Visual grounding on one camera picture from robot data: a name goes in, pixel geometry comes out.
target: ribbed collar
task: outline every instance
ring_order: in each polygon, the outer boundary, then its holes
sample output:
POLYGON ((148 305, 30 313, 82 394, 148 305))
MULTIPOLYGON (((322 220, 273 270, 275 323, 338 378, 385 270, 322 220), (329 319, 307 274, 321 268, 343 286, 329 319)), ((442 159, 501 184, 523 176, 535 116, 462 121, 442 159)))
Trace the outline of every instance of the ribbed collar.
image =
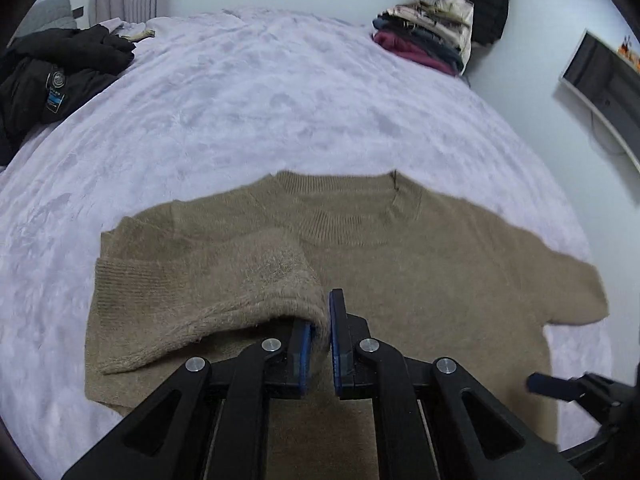
POLYGON ((401 173, 378 176, 309 176, 281 171, 250 187, 268 216, 317 245, 383 244, 397 237, 415 220, 422 188, 401 173), (376 214, 341 214, 305 203, 305 195, 316 193, 380 193, 387 202, 376 214), (393 199, 388 200, 390 192, 393 199))

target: stack of folded clothes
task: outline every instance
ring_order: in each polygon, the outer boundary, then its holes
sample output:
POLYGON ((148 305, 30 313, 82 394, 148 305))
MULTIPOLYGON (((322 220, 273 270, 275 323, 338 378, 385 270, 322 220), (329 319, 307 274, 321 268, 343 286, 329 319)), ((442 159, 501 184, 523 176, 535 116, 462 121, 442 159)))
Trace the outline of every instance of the stack of folded clothes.
POLYGON ((373 20, 374 41, 394 54, 456 76, 471 55, 474 7, 466 0, 413 2, 373 20))

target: white tv frame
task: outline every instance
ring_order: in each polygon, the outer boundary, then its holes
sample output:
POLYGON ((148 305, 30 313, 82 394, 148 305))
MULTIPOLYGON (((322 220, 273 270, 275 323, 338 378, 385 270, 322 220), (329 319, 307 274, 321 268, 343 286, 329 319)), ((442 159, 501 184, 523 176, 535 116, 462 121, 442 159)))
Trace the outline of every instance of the white tv frame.
POLYGON ((625 150, 626 154, 631 159, 631 162, 636 167, 636 170, 638 170, 638 173, 640 173, 640 160, 638 160, 634 152, 631 151, 631 148, 629 148, 628 144, 625 142, 625 139, 622 138, 622 136, 620 135, 616 127, 613 124, 611 124, 611 122, 609 122, 609 120, 603 115, 603 113, 600 110, 598 110, 598 108, 587 98, 587 96, 585 96, 574 85, 572 85, 569 81, 567 81, 567 79, 564 78, 564 74, 566 73, 567 70, 569 70, 571 63, 573 62, 575 55, 578 53, 578 50, 580 49, 580 46, 584 41, 584 37, 587 34, 589 34, 590 36, 593 36, 596 40, 598 40, 600 43, 606 46, 610 51, 616 54, 616 56, 618 56, 620 59, 626 62, 631 68, 633 68, 634 70, 636 69, 636 67, 626 57, 620 56, 617 49, 611 48, 606 41, 603 41, 601 38, 599 38, 596 34, 591 32, 590 30, 585 29, 582 34, 582 37, 580 38, 580 41, 578 42, 578 45, 575 47, 574 54, 569 59, 569 63, 567 63, 567 66, 564 68, 564 70, 562 70, 562 73, 560 74, 560 77, 559 77, 559 81, 564 86, 566 86, 569 90, 571 90, 574 94, 576 94, 580 98, 580 100, 583 101, 589 107, 589 110, 591 110, 591 112, 594 115, 596 115, 597 118, 599 118, 602 124, 604 124, 607 127, 607 129, 611 132, 611 135, 613 135, 613 137, 617 140, 617 142, 619 142, 620 146, 622 146, 622 148, 625 150))

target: brown sweater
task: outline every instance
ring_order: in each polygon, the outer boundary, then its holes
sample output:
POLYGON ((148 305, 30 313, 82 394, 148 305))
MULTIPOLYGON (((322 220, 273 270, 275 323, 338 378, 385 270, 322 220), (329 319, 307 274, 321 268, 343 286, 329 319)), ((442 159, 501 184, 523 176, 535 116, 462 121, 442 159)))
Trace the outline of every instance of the brown sweater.
MULTIPOLYGON (((549 441, 555 403, 524 388, 550 371, 542 327, 607 315, 593 267, 469 202, 396 172, 283 172, 102 234, 87 397, 126 413, 188 357, 232 357, 279 316, 326 338, 333 287, 373 337, 420 360, 453 357, 549 441)), ((305 400, 272 403, 268 478, 377 476, 370 402, 338 401, 322 361, 305 400)))

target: television screen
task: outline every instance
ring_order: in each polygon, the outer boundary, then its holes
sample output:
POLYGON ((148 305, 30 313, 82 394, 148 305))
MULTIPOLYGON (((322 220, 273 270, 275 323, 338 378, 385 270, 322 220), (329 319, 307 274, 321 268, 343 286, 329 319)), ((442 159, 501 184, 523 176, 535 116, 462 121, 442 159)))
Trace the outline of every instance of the television screen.
POLYGON ((587 32, 562 79, 599 112, 638 166, 640 73, 635 67, 587 32))

